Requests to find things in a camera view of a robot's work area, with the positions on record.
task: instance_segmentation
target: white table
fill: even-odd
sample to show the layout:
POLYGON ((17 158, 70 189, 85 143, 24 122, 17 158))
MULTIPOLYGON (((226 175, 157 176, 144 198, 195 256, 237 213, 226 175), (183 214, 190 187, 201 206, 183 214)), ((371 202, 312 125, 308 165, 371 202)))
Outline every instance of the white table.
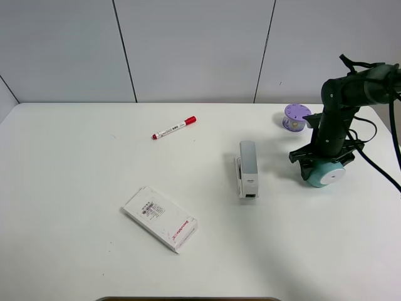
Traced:
MULTIPOLYGON (((320 112, 321 105, 310 105, 320 112)), ((358 154, 317 189, 288 152, 311 130, 280 126, 284 105, 22 104, 0 125, 0 299, 276 297, 400 300, 398 191, 358 154), (150 136, 195 115, 198 121, 150 136), (258 152, 260 198, 236 195, 239 141, 258 152), (193 214, 180 255, 120 212, 149 185, 193 214)), ((401 181, 390 133, 365 147, 401 181)), ((362 139, 373 128, 354 122, 362 139)))

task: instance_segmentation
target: white box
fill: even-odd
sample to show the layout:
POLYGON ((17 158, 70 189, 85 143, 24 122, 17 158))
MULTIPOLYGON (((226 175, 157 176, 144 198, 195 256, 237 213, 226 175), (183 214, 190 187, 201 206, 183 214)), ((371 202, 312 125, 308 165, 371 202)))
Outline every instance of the white box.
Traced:
POLYGON ((139 190, 123 210, 176 253, 198 228, 195 218, 149 186, 139 190))

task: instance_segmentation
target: purple container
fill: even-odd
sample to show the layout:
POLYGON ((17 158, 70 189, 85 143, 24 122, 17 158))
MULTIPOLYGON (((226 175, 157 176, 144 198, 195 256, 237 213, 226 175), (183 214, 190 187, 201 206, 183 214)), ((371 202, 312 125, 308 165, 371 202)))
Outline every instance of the purple container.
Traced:
POLYGON ((293 103, 285 108, 284 114, 283 126, 292 132, 300 132, 306 124, 306 120, 303 117, 312 113, 304 105, 293 103))

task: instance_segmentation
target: stapler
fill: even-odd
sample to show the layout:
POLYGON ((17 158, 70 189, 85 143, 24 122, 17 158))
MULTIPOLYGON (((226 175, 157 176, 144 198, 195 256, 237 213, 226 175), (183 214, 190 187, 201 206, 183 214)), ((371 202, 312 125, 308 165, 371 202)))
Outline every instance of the stapler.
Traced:
POLYGON ((258 198, 258 165, 253 141, 239 143, 240 157, 234 159, 237 173, 238 196, 241 199, 258 198))

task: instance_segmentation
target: marker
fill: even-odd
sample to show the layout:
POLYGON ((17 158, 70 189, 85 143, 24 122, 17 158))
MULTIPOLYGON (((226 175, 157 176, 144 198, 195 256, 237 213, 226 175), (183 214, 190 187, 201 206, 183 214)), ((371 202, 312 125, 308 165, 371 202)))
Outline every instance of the marker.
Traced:
POLYGON ((196 121, 196 117, 195 116, 189 117, 188 119, 186 119, 185 121, 181 122, 180 124, 177 124, 177 125, 169 128, 169 129, 167 129, 167 130, 162 130, 160 132, 157 132, 156 134, 154 134, 152 136, 152 138, 153 138, 153 140, 159 139, 159 138, 161 138, 163 136, 166 136, 169 133, 175 132, 176 130, 179 130, 182 127, 185 127, 186 125, 193 124, 195 121, 196 121))

